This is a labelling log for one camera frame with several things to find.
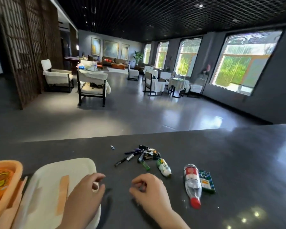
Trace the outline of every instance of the dark gray countertop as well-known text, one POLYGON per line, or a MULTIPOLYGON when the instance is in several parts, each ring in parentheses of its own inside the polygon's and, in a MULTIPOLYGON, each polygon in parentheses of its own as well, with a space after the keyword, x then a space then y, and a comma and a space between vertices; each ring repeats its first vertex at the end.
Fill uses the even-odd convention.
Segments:
POLYGON ((98 228, 157 228, 128 192, 144 167, 136 159, 113 166, 138 144, 159 151, 171 167, 172 178, 166 179, 156 162, 148 161, 150 173, 163 180, 173 209, 191 228, 286 228, 286 125, 5 143, 0 144, 0 160, 18 160, 28 174, 48 163, 91 158, 97 171, 106 174, 98 228), (209 171, 216 189, 216 194, 202 194, 199 210, 190 207, 184 189, 183 168, 189 163, 209 171))

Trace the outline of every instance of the red bottle cap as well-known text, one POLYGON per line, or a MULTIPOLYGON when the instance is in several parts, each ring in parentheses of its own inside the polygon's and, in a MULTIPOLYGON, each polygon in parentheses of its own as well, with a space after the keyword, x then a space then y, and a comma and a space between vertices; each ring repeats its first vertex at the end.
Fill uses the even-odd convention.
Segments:
POLYGON ((191 198, 191 206, 195 209, 199 209, 201 207, 200 200, 197 198, 191 198))

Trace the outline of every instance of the potted plant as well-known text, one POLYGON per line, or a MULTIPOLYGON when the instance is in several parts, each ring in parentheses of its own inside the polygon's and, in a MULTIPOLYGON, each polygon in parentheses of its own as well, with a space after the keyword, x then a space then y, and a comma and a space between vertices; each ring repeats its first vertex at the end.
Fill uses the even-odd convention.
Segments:
POLYGON ((136 66, 138 65, 139 61, 143 59, 143 55, 140 51, 134 51, 134 58, 136 60, 136 66))

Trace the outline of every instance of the person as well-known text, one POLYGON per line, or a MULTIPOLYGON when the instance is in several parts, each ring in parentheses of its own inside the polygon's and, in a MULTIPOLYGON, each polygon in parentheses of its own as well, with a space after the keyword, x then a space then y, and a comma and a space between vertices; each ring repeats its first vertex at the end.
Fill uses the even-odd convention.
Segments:
MULTIPOLYGON (((85 176, 73 189, 65 203, 61 225, 57 229, 85 229, 93 219, 105 192, 105 185, 98 189, 94 182, 105 177, 102 173, 85 176)), ((131 181, 134 187, 129 192, 141 204, 162 229, 189 229, 188 225, 170 205, 163 182, 156 176, 141 174, 131 181)))

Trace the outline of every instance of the small bottle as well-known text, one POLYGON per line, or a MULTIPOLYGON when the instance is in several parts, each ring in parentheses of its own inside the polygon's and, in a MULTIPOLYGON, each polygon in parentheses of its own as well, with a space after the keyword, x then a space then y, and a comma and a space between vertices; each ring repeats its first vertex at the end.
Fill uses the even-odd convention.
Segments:
POLYGON ((157 160, 157 167, 164 177, 170 177, 172 175, 170 167, 167 165, 164 159, 160 158, 157 160))
POLYGON ((187 195, 191 199, 191 206, 195 209, 201 207, 201 182, 198 169, 195 165, 189 164, 184 167, 184 185, 187 195))

